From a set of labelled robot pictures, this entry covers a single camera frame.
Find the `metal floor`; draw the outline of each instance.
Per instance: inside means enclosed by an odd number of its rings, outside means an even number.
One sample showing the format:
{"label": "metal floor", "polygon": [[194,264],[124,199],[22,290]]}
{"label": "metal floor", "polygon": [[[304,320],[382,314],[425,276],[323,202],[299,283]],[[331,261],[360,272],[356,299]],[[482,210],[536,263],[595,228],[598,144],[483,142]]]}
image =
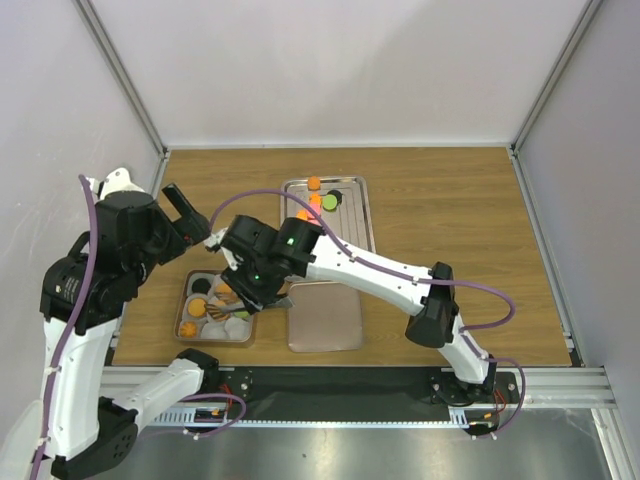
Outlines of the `metal floor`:
{"label": "metal floor", "polygon": [[143,432],[118,468],[94,478],[611,478],[588,409],[525,410],[497,441],[472,441],[459,430],[400,428],[232,428],[197,442],[159,432]]}

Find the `rectangular tray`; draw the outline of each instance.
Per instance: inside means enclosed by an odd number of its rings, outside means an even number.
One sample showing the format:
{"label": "rectangular tray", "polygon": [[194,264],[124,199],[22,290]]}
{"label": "rectangular tray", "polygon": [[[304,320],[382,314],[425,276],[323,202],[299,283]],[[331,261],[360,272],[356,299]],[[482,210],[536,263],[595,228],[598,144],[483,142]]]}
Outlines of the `rectangular tray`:
{"label": "rectangular tray", "polygon": [[[191,295],[192,293],[190,291],[192,277],[201,276],[201,274],[220,275],[220,273],[222,272],[219,270],[191,270],[189,273],[187,273],[187,277],[184,282],[184,287],[182,289],[182,294],[180,296],[180,304],[178,306],[178,312],[176,313],[176,322],[173,328],[173,336],[175,337],[176,340],[188,345],[212,345],[212,346],[220,346],[220,347],[245,347],[245,348],[253,345],[253,342],[255,341],[255,336],[256,336],[256,316],[257,316],[256,314],[253,314],[251,317],[249,317],[251,319],[249,337],[244,340],[215,340],[210,338],[185,338],[185,337],[181,337],[178,334],[178,331],[180,329],[180,324],[182,323],[182,320],[183,320],[183,312],[185,310],[185,307],[184,307],[185,301],[187,300],[189,295]],[[203,322],[206,322],[206,320],[196,321],[196,323],[199,325]]]}
{"label": "rectangular tray", "polygon": [[[322,210],[322,219],[343,240],[375,253],[367,182],[362,177],[348,175],[319,178],[321,188],[315,193],[325,195],[329,190],[334,189],[342,193],[342,204],[335,212]],[[309,194],[312,193],[307,188],[306,178],[288,180],[282,184],[282,190],[294,194],[307,203],[309,203]],[[293,200],[281,197],[280,223],[287,217],[295,217],[301,209],[302,207]]]}

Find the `wooden tabletop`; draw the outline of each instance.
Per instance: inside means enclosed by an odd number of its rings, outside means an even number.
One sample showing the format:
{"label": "wooden tabletop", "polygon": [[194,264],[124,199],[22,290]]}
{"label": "wooden tabletop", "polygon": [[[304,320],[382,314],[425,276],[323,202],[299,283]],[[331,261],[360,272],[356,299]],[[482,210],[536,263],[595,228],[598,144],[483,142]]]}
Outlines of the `wooden tabletop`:
{"label": "wooden tabletop", "polygon": [[[503,148],[256,149],[174,151],[163,184],[175,182],[200,212],[252,188],[279,188],[311,175],[361,175],[369,189],[377,252],[403,263],[450,264],[457,279],[511,295],[518,313],[508,325],[474,333],[495,356],[525,365],[567,365],[569,357],[518,183]],[[164,198],[160,204],[171,209]],[[279,225],[279,198],[255,196],[227,207]],[[131,303],[114,364],[166,365],[186,348],[173,337],[190,270],[224,268],[222,255],[196,247],[158,267]],[[502,318],[504,302],[468,288],[456,291],[465,323]],[[365,343],[359,350],[293,353],[286,313],[263,312],[249,348],[198,347],[227,365],[443,365],[437,351],[404,337],[407,317],[362,294]]]}

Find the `gray wall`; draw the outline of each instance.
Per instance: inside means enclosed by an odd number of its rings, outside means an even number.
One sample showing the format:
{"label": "gray wall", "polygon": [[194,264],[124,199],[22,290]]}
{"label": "gray wall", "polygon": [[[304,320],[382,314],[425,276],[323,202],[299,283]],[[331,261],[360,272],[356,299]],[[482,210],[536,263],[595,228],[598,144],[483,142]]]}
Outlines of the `gray wall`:
{"label": "gray wall", "polygon": [[605,2],[522,150],[590,365],[640,458],[640,2]]}
{"label": "gray wall", "polygon": [[44,272],[88,228],[79,173],[157,156],[69,0],[0,2],[0,444],[38,398]]}

